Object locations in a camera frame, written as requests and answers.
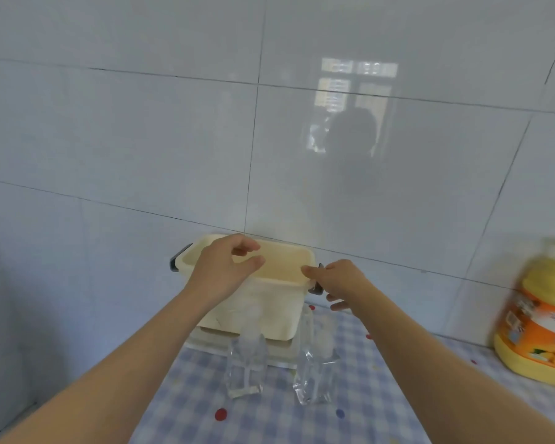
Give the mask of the person's right hand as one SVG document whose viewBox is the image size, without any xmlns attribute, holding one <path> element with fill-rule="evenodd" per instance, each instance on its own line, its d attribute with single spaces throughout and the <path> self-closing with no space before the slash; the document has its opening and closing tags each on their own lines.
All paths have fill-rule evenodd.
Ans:
<svg viewBox="0 0 555 444">
<path fill-rule="evenodd" d="M 367 307 L 382 298 L 383 293 L 349 260 L 339 260 L 327 265 L 330 280 L 318 283 L 327 293 L 331 311 L 350 311 L 358 316 Z"/>
</svg>

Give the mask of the person's left hand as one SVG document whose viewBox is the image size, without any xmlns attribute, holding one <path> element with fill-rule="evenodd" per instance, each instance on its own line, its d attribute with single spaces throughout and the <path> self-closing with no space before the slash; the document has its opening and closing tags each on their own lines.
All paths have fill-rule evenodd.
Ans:
<svg viewBox="0 0 555 444">
<path fill-rule="evenodd" d="M 214 240 L 200 253 L 184 293 L 195 296 L 203 313 L 229 298 L 250 276 L 239 276 L 236 263 L 252 257 L 260 244 L 243 234 L 231 234 Z"/>
</svg>

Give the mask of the cream plastic storage container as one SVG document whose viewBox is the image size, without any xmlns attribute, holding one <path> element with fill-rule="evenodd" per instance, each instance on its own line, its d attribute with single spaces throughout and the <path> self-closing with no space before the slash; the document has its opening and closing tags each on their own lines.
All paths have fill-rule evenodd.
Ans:
<svg viewBox="0 0 555 444">
<path fill-rule="evenodd" d="M 257 323 L 266 339 L 286 342 L 298 329 L 306 294 L 322 294 L 320 284 L 304 276 L 303 266 L 317 267 L 314 252 L 281 241 L 256 240 L 259 248 L 246 256 L 232 256 L 239 263 L 260 255 L 264 265 L 249 276 L 228 299 L 219 303 L 198 326 L 222 333 L 239 334 L 258 311 Z"/>
</svg>

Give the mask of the person's left forearm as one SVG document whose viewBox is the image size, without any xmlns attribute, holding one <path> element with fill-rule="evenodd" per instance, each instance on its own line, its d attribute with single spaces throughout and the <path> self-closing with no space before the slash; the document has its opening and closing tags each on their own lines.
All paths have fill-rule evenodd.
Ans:
<svg viewBox="0 0 555 444">
<path fill-rule="evenodd" d="M 0 444 L 128 444 L 211 306 L 208 296 L 184 289 L 106 358 L 11 428 Z"/>
</svg>

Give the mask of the person's right forearm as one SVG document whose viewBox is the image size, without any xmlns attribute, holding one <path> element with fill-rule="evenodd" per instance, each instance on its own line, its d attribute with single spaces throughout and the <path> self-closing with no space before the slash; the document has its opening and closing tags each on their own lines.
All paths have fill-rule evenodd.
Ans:
<svg viewBox="0 0 555 444">
<path fill-rule="evenodd" d="M 346 298 L 432 444 L 555 444 L 555 424 L 467 363 L 382 292 Z"/>
</svg>

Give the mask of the white container lid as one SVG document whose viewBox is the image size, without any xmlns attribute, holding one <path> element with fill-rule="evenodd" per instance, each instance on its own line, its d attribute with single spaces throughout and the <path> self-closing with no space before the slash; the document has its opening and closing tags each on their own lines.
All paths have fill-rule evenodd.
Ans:
<svg viewBox="0 0 555 444">
<path fill-rule="evenodd" d="M 239 335 L 235 333 L 196 327 L 185 341 L 184 346 L 194 351 L 227 357 L 229 345 L 237 338 L 239 338 Z M 289 341 L 266 339 L 266 344 L 268 366 L 296 369 L 298 352 L 300 350 L 298 335 L 295 335 Z"/>
</svg>

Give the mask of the blue checkered dotted tablecloth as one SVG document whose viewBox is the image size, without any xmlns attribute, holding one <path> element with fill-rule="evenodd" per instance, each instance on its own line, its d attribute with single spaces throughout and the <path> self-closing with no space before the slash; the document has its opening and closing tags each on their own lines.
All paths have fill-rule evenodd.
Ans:
<svg viewBox="0 0 555 444">
<path fill-rule="evenodd" d="M 336 317 L 331 403 L 301 405 L 294 371 L 276 367 L 260 396 L 231 400 L 226 357 L 183 348 L 130 444 L 430 444 L 364 326 Z"/>
</svg>

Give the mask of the yellow detergent bottle orange label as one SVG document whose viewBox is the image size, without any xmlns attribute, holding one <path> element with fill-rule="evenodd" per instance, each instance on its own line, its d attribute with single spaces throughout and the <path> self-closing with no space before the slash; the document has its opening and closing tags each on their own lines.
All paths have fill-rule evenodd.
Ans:
<svg viewBox="0 0 555 444">
<path fill-rule="evenodd" d="M 497 322 L 494 350 L 512 372 L 555 386 L 555 254 L 527 266 Z"/>
</svg>

